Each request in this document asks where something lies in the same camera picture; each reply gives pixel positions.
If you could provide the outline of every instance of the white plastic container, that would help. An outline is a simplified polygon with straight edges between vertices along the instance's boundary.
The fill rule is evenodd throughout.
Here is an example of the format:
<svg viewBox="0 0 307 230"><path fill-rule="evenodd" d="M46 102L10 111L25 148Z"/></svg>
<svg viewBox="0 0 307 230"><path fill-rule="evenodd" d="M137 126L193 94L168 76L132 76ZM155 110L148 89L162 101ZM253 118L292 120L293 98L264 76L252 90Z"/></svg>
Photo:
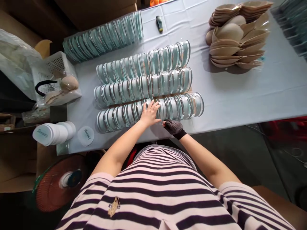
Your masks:
<svg viewBox="0 0 307 230"><path fill-rule="evenodd" d="M70 63L70 61L67 60L66 54L59 51L47 57L46 59L41 60L35 66L32 67L34 87L41 81L50 80L53 76L53 70L55 69L60 72L65 71L67 76L72 75L78 80L74 66ZM52 83L51 85L53 85L55 88L60 88L59 83ZM39 87L39 90L44 94L47 94L51 91L54 91L54 88L50 85L42 85ZM37 92L35 92L35 96L36 101L39 105L44 103L43 97L40 96ZM81 90L80 88L78 88L77 90L71 91L66 95L62 96L61 98L57 99L54 103L51 103L50 105L63 105L81 96Z"/></svg>
<svg viewBox="0 0 307 230"><path fill-rule="evenodd" d="M76 133L72 122L46 123L35 128L33 138L44 146L63 144Z"/></svg>
<svg viewBox="0 0 307 230"><path fill-rule="evenodd" d="M75 125L70 121L59 122L59 123L57 123L57 125L61 125L61 126L64 126L66 128L66 130L68 132L67 140L71 139L76 133Z"/></svg>

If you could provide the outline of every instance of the black glove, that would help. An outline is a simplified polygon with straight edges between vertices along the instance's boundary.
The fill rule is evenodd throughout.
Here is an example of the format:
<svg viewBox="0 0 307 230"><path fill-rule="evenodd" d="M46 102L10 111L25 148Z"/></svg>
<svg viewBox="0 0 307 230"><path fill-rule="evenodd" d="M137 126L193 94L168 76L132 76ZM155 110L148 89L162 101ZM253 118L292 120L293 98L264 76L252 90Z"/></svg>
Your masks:
<svg viewBox="0 0 307 230"><path fill-rule="evenodd" d="M179 121L166 120L164 128L177 140L180 140L184 135L186 135L186 132L183 130L182 124Z"/></svg>

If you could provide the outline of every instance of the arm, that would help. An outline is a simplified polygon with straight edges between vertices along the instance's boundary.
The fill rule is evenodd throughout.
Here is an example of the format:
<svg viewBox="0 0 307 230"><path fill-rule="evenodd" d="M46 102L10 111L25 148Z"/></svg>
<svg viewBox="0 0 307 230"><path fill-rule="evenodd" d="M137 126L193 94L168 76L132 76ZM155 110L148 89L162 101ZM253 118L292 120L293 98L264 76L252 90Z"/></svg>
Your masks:
<svg viewBox="0 0 307 230"><path fill-rule="evenodd" d="M223 162L187 134L179 121L167 120L163 122L163 126L179 140L214 187L219 188L221 184L228 181L241 183Z"/></svg>
<svg viewBox="0 0 307 230"><path fill-rule="evenodd" d="M149 126L161 122L161 119L156 119L159 107L160 105L158 102L154 104L154 101L152 101L146 110L146 103L144 103L140 120L115 141L109 150L102 156L92 175L95 173L108 173L115 177L120 173L124 161L142 133Z"/></svg>

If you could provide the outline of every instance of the pink and black striped shirt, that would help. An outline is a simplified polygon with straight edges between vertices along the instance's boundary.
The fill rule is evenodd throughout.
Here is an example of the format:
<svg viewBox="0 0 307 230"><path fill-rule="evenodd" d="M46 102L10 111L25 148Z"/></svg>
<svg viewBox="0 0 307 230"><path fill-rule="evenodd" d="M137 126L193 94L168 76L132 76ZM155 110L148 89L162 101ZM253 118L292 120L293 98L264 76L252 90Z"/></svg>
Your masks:
<svg viewBox="0 0 307 230"><path fill-rule="evenodd" d="M185 153L151 145L115 178L90 176L57 229L294 228L251 187L217 189Z"/></svg>

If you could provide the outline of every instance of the table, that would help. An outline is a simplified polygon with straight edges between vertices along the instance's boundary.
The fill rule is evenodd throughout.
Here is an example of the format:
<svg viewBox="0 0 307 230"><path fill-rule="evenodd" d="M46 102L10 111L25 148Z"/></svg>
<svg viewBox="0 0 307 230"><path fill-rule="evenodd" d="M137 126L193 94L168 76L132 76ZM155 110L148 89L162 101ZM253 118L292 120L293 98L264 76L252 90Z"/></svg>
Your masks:
<svg viewBox="0 0 307 230"><path fill-rule="evenodd" d="M177 0L143 10L144 40L105 54L94 60L77 64L82 97L67 105L68 120L77 131L90 126L95 132L91 145L84 147L77 135L69 141L68 153L110 147L127 130L101 134L96 127L94 88L101 85L96 66L154 48L189 40L191 58L188 67L193 72L192 89L204 100L201 117L182 121L189 134L225 129L246 124L298 117L307 114L307 63L297 56L270 14L271 34L264 49L265 63L261 69L250 71L236 66L219 69L210 63L205 35L208 19L214 9L228 1ZM164 32L159 34L156 19L161 16ZM138 142L171 137L161 124L148 128Z"/></svg>

